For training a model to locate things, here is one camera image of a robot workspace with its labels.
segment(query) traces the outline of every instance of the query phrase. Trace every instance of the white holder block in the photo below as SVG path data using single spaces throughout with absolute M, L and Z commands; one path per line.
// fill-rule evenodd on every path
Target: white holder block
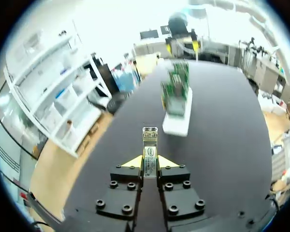
M 189 87 L 184 116 L 172 116 L 166 113 L 162 124 L 164 133 L 186 137 L 189 129 L 191 106 L 192 89 Z

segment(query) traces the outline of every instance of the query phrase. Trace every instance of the bolt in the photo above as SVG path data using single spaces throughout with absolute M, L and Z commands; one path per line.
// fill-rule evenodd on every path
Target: bolt
M 135 183 L 130 182 L 130 183 L 127 184 L 128 190 L 134 190 L 135 187 L 136 187 Z
M 112 180 L 111 183 L 110 183 L 110 187 L 111 187 L 112 189 L 118 187 L 118 183 L 117 183 L 117 181 Z
M 188 188 L 190 188 L 190 187 L 191 187 L 191 183 L 190 183 L 190 181 L 188 181 L 188 180 L 184 181 L 184 182 L 183 182 L 183 187 L 184 187 L 184 189 L 188 189 Z
M 176 215 L 178 214 L 179 209 L 177 208 L 176 205 L 173 204 L 168 208 L 168 211 L 169 211 L 169 214 Z
M 250 220 L 248 220 L 248 224 L 249 224 L 249 225 L 253 225 L 253 224 L 255 224 L 254 219 L 250 219 Z
M 245 217 L 245 212 L 244 212 L 244 211 L 240 211 L 240 212 L 238 213 L 238 217 L 239 217 L 239 218 L 244 218 L 244 217 Z
M 173 190 L 174 185 L 172 183 L 166 183 L 165 184 L 165 190 L 171 191 Z
M 105 202 L 104 202 L 104 200 L 97 200 L 97 202 L 96 202 L 96 207 L 97 207 L 98 209 L 103 209 L 103 208 L 105 207 Z
M 132 213 L 132 207 L 130 205 L 124 205 L 121 210 L 124 214 Z
M 198 210 L 202 210 L 202 209 L 204 209 L 204 207 L 205 207 L 205 201 L 204 201 L 204 200 L 198 200 L 198 201 L 195 203 L 195 207 L 196 207 L 196 209 L 198 209 Z
M 255 224 L 255 221 L 254 221 L 254 219 L 249 219 L 248 221 L 247 221 L 247 227 L 248 228 L 252 228 L 253 226 L 254 226 L 254 224 Z

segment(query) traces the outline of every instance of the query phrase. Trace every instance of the intel logo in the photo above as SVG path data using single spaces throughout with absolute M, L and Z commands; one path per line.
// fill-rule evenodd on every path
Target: intel logo
M 152 149 L 151 147 L 147 150 L 147 152 L 150 156 L 154 155 L 154 149 Z

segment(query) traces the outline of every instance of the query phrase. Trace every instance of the circuit board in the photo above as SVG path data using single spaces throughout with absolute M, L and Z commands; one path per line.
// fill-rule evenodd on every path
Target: circuit board
M 170 115 L 183 116 L 189 90 L 189 65 L 186 62 L 173 63 L 169 71 L 169 82 L 162 82 L 162 105 Z

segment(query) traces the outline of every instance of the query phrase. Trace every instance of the desk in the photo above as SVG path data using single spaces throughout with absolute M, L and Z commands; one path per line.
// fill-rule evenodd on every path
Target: desk
M 228 215 L 259 210 L 272 175 L 268 130 L 256 95 L 236 68 L 189 61 L 193 100 L 186 138 L 163 133 L 165 112 L 160 81 L 169 61 L 160 62 L 119 109 L 96 145 L 66 201 L 65 215 L 76 208 L 95 211 L 108 188 L 110 169 L 142 154 L 142 128 L 158 127 L 158 154 L 191 172 L 190 180 L 206 213 Z M 136 231 L 165 231 L 155 181 L 144 183 Z

